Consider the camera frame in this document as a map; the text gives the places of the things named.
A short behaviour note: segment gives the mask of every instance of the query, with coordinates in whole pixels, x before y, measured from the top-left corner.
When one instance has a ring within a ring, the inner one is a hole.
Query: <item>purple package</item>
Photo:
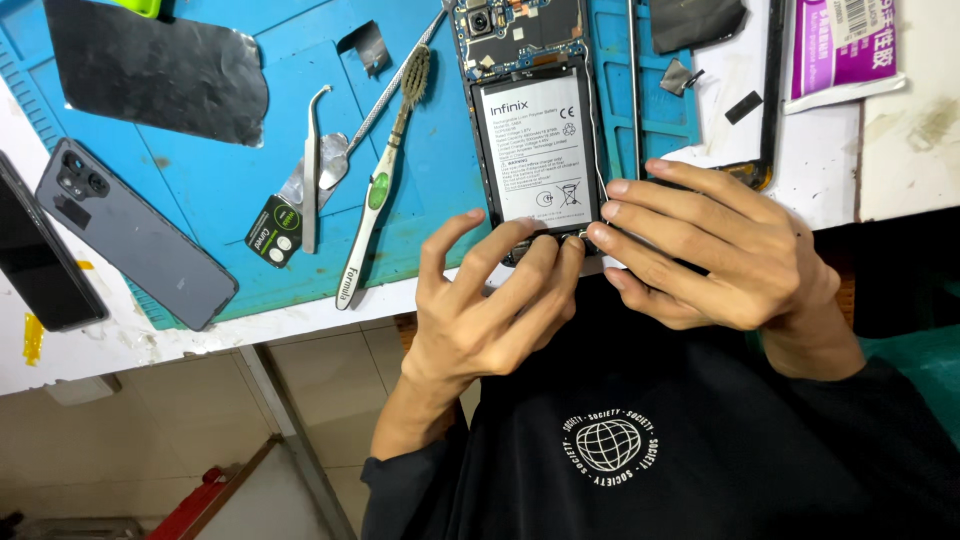
[[[902,87],[894,0],[796,0],[787,114]]]

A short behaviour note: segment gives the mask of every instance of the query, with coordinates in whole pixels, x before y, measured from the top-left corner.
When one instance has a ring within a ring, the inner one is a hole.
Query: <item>used toothbrush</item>
[[[347,265],[344,266],[344,273],[340,277],[340,286],[337,288],[337,309],[347,309],[360,282],[360,272],[363,270],[364,260],[367,257],[367,247],[370,244],[373,226],[383,209],[383,204],[387,202],[387,197],[390,195],[390,186],[396,165],[396,151],[400,147],[400,138],[403,136],[403,130],[407,125],[410,112],[426,91],[426,77],[429,71],[430,49],[420,43],[414,48],[410,58],[407,59],[406,69],[404,69],[403,78],[400,81],[403,102],[400,104],[394,130],[387,142],[387,149],[384,150],[380,163],[370,176],[370,185],[367,187],[367,197],[364,200],[360,227],[357,229],[356,238],[353,239],[353,247],[350,248]]]

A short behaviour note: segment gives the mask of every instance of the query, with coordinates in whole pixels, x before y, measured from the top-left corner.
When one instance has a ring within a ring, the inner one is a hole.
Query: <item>blue silicone repair mat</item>
[[[625,55],[617,54],[626,48],[627,30],[625,11],[621,7],[617,15],[617,4],[593,2],[591,15],[594,28],[604,33],[599,37],[603,50],[596,59],[598,70],[599,65],[605,66],[597,80],[604,120],[611,122],[606,137],[627,143],[630,133],[624,128],[630,126],[630,86],[629,75],[623,73],[629,74],[629,62],[624,61]],[[396,116],[398,96],[383,112],[388,120],[378,122],[353,153],[349,174],[323,208],[316,255],[299,252],[285,268],[275,269],[247,247],[244,237],[267,198],[279,191],[302,156],[306,104],[313,94],[323,85],[333,86],[318,105],[320,130],[352,137],[440,8],[440,0],[177,0],[176,17],[226,26],[255,37],[270,91],[260,148],[68,109],[41,0],[0,0],[0,75],[48,150],[62,136],[79,140],[239,281],[239,292],[215,319],[222,321],[334,293],[360,220],[370,173]],[[379,25],[393,59],[372,79],[354,51],[336,52],[341,37],[369,20]],[[365,286],[416,276],[420,245],[427,236],[452,214],[486,207],[448,24],[445,19],[431,42],[430,86],[407,128],[395,188],[372,239]],[[649,25],[641,28],[641,35],[648,40],[644,46],[649,50]],[[617,44],[621,39],[622,46]],[[686,56],[681,60],[689,66],[689,53],[682,54]],[[664,69],[669,57],[648,59],[645,55],[641,64],[646,66],[648,60],[656,61],[650,64],[652,69]],[[699,140],[692,93],[684,100],[659,89],[661,75],[659,71],[643,78],[644,115],[652,113],[652,120],[663,124],[673,119],[678,126],[694,128],[686,139],[669,130],[650,133],[647,148],[651,155]],[[659,94],[673,102],[664,102]],[[653,110],[648,110],[647,100]],[[659,106],[675,110],[657,110]],[[645,130],[657,126],[644,120]],[[661,143],[661,135],[673,138]],[[629,146],[611,145],[619,148],[610,152],[614,176],[622,176],[619,163],[632,161]],[[459,265],[467,249],[488,231],[485,225],[459,242],[447,258],[448,265]],[[131,289],[155,328],[183,328],[143,291],[133,285]]]

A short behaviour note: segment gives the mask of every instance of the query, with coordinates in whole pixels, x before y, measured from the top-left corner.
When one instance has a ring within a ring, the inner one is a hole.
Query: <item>phone back cover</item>
[[[76,200],[59,184],[67,152],[80,157],[85,174],[107,182],[105,197]],[[72,139],[61,139],[54,149],[36,199],[190,330],[202,330],[237,291],[227,270]]]

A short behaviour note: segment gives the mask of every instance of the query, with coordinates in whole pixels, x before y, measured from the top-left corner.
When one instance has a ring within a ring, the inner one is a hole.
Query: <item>black smartphone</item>
[[[192,331],[236,294],[236,279],[77,141],[57,143],[36,200]]]
[[[0,152],[0,270],[48,331],[107,318],[107,308]]]
[[[585,0],[455,0],[450,21],[492,225],[587,239],[605,199]],[[533,238],[504,258],[508,266]]]

